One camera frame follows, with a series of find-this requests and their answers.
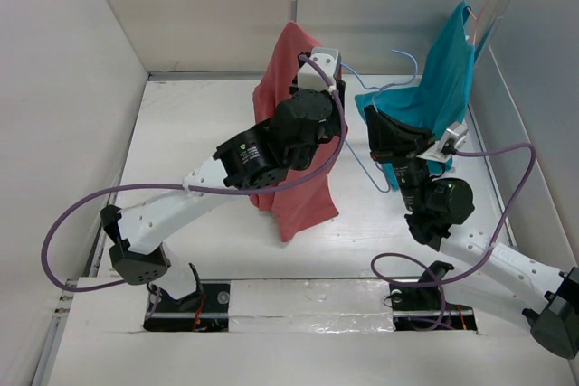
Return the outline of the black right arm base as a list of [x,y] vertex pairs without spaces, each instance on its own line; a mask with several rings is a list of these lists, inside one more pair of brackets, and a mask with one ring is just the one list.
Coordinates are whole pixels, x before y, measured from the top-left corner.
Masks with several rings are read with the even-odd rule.
[[[392,309],[394,330],[423,331],[434,326],[441,313],[441,294],[437,287],[413,288],[391,285],[383,304]],[[476,331],[474,311],[469,306],[446,303],[436,331]]]

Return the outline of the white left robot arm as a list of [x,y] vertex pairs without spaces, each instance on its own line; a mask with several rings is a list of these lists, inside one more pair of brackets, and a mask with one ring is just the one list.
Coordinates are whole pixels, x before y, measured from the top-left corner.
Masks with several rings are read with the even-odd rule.
[[238,196],[273,212],[282,240],[337,216],[327,175],[342,137],[337,88],[294,88],[270,117],[216,147],[177,189],[100,212],[114,270],[132,286],[152,285],[182,310],[201,302],[200,279],[165,241]]

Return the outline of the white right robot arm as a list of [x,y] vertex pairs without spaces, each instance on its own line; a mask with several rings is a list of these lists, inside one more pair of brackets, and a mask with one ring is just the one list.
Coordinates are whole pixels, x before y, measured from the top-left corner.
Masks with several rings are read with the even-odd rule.
[[578,269],[564,272],[486,235],[466,221],[475,210],[470,185],[431,176],[428,162],[462,156],[468,129],[460,122],[437,138],[373,106],[364,109],[370,156],[392,165],[414,240],[466,265],[428,267],[418,281],[418,297],[428,307],[443,302],[471,306],[528,331],[550,353],[566,360],[578,354]]

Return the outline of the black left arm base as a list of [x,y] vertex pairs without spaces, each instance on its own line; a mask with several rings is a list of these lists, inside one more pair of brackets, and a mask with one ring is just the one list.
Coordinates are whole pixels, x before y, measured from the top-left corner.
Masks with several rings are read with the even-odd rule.
[[231,282],[201,280],[193,264],[189,271],[195,292],[175,301],[153,284],[147,285],[149,300],[143,327],[149,332],[221,333],[229,331]]

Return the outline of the blue wire hanger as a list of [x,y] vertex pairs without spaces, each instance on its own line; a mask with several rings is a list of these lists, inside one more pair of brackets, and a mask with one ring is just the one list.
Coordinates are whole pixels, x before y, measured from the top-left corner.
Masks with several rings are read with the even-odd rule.
[[[407,57],[408,59],[410,59],[413,63],[413,75],[409,80],[406,81],[395,81],[395,82],[390,82],[388,84],[385,84],[381,87],[377,87],[377,86],[367,86],[364,81],[362,80],[360,74],[353,69],[352,67],[346,65],[345,63],[342,64],[342,68],[347,70],[348,72],[350,72],[358,81],[358,83],[361,85],[361,87],[364,90],[367,91],[371,91],[371,92],[375,92],[377,95],[382,94],[383,92],[385,92],[386,90],[390,89],[390,88],[397,88],[397,87],[405,87],[410,85],[411,83],[413,83],[416,79],[417,79],[417,75],[418,75],[418,71],[419,71],[419,64],[418,61],[416,60],[416,58],[410,54],[409,52],[404,52],[404,51],[400,51],[400,50],[396,50],[396,49],[392,49],[391,52],[396,53],[396,54],[400,54],[403,55],[404,57]],[[345,145],[346,148],[349,150],[349,152],[351,153],[351,155],[355,158],[356,162],[358,163],[358,165],[361,167],[361,169],[363,170],[363,172],[365,173],[366,177],[368,178],[368,180],[371,182],[371,184],[374,186],[374,188],[382,194],[388,194],[391,192],[392,187],[390,185],[390,183],[388,181],[385,181],[385,188],[383,189],[375,180],[375,178],[370,174],[370,172],[366,169],[365,165],[363,164],[363,162],[361,161],[361,159],[358,157],[356,151],[353,149],[353,147],[347,142],[345,141]]]

